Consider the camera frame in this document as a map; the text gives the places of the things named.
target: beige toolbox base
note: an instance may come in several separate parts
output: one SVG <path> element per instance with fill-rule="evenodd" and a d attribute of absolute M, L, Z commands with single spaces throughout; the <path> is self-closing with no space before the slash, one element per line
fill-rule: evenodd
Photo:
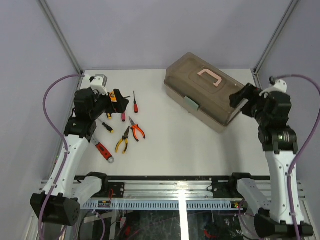
<path fill-rule="evenodd" d="M 219 122 L 208 116 L 206 113 L 201 111 L 200 109 L 195 110 L 194 108 L 190 107 L 186 102 L 185 99 L 176 91 L 171 89 L 169 86 L 165 85 L 165 92 L 166 94 L 172 98 L 175 102 L 181 105 L 184 109 L 186 109 L 189 113 L 199 119 L 201 122 L 206 124 L 208 127 L 216 131 L 217 133 L 222 133 L 227 126 L 221 125 Z"/>

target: gray wall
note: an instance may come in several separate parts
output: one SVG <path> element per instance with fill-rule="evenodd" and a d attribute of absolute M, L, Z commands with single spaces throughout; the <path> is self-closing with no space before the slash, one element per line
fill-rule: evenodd
<path fill-rule="evenodd" d="M 75 70 L 37 1 L 0 1 L 0 22 L 0 239 L 20 240 L 30 197 L 48 177 L 59 142 L 43 114 L 43 95 Z M 61 130 L 76 85 L 61 83 L 48 98 Z"/>
<path fill-rule="evenodd" d="M 291 0 L 47 0 L 84 69 L 253 68 Z"/>
<path fill-rule="evenodd" d="M 274 49 L 260 71 L 263 87 L 269 76 L 303 74 L 320 84 L 320 1 L 302 0 L 291 16 Z M 293 108 L 289 125 L 298 135 L 299 147 L 306 141 L 320 108 L 320 97 L 311 84 L 302 79 L 287 80 Z M 318 232 L 320 231 L 320 129 L 311 140 L 297 166 L 312 209 Z"/>

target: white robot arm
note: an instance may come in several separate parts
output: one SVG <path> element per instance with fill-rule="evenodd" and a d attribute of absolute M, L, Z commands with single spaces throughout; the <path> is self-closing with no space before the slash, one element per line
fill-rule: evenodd
<path fill-rule="evenodd" d="M 97 128 L 96 120 L 104 113 L 124 113 L 129 103 L 118 89 L 108 93 L 107 79 L 106 76 L 99 74 L 90 77 L 88 79 L 90 87 L 78 90 L 74 95 L 74 114 L 69 118 L 64 130 L 64 138 L 68 147 L 66 162 L 63 165 L 66 154 L 66 149 L 63 147 L 42 193 L 34 193 L 30 200 L 39 218 L 44 200 L 54 186 L 44 208 L 42 217 L 44 223 L 73 226 L 78 220 L 81 205 L 96 193 L 108 192 L 107 175 L 90 172 L 74 194 L 72 193 L 78 166 Z"/>
<path fill-rule="evenodd" d="M 253 211 L 255 230 L 260 238 L 296 236 L 287 183 L 289 167 L 298 152 L 298 141 L 296 133 L 287 125 L 292 105 L 286 92 L 286 82 L 278 79 L 263 91 L 247 84 L 241 91 L 230 96 L 232 108 L 236 108 L 243 100 L 247 101 L 241 111 L 259 124 L 258 138 L 269 166 L 271 202 L 260 192 L 250 174 L 234 173 L 229 180 L 230 185 L 243 196 Z M 312 236 L 313 228 L 304 222 L 299 204 L 295 167 L 290 179 L 300 235 Z"/>

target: red screwdriver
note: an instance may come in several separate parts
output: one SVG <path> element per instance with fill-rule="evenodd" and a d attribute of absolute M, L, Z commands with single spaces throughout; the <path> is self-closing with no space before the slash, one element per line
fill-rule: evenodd
<path fill-rule="evenodd" d="M 138 105 L 137 105 L 137 101 L 136 101 L 135 91 L 133 91 L 133 110 L 134 110 L 135 114 L 138 113 Z"/>
<path fill-rule="evenodd" d="M 122 122 L 126 121 L 126 112 L 121 114 L 121 120 L 122 120 Z"/>

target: plastic toolbox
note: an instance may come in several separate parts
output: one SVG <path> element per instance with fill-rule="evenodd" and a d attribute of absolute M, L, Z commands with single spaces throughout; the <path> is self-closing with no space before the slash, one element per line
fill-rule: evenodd
<path fill-rule="evenodd" d="M 166 70 L 164 84 L 173 100 L 218 133 L 240 111 L 229 96 L 244 85 L 190 52 Z"/>

